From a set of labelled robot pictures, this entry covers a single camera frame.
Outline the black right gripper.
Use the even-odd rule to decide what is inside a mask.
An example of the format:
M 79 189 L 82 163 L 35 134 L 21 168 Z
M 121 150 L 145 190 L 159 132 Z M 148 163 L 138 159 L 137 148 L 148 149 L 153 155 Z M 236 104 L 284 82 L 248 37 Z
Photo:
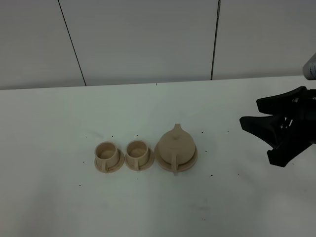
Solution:
M 271 165 L 286 167 L 316 143 L 316 90 L 300 86 L 290 92 L 256 100 L 259 112 L 280 114 L 292 107 L 292 117 L 241 117 L 242 129 L 269 144 Z

